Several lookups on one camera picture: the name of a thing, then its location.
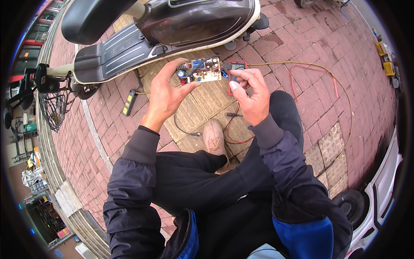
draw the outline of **hand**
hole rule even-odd
[[[149,109],[141,121],[141,125],[159,133],[165,120],[171,117],[184,98],[201,84],[197,81],[180,88],[171,85],[171,77],[178,66],[188,62],[186,58],[178,58],[168,62],[151,82],[151,98]]]
[[[250,68],[245,70],[231,70],[237,81],[230,82],[233,96],[240,104],[244,119],[252,126],[258,125],[269,115],[270,93],[260,70]],[[253,95],[249,98],[244,87],[249,84],[253,88]]]

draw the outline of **sleeve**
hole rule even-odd
[[[251,129],[258,139],[261,156],[275,179],[274,200],[281,198],[292,205],[290,208],[294,207],[294,213],[285,216],[298,222],[327,216],[333,228],[332,258],[343,258],[351,242],[352,225],[328,198],[325,186],[313,176],[312,166],[306,165],[296,138],[279,128],[270,114]]]
[[[161,220],[150,206],[158,141],[139,126],[113,166],[103,205],[111,258],[157,258],[164,249]]]

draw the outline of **tire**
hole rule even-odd
[[[356,229],[363,217],[365,201],[359,191],[347,190],[336,195],[332,202],[338,205],[347,216],[348,221]]]
[[[83,87],[81,87],[78,91],[78,97],[81,100],[87,100],[89,98],[92,97],[92,95],[94,95],[99,88],[100,85],[84,85]]]
[[[300,8],[308,8],[309,6],[313,5],[316,0],[295,0],[295,3]]]

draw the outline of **kickstand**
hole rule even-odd
[[[140,77],[140,73],[139,73],[138,69],[134,69],[134,74],[135,74],[135,76],[138,79],[138,85],[139,85],[139,87],[137,88],[137,92],[141,92],[142,93],[142,92],[144,92],[144,86],[142,85],[141,77]]]

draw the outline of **circuit board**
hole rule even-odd
[[[185,81],[186,83],[190,83],[192,81],[209,82],[221,80],[220,59],[218,57],[209,58],[201,63],[203,60],[204,59],[191,60],[190,62],[177,67],[177,76],[180,80]],[[188,73],[195,67],[197,67],[196,71],[189,75]]]

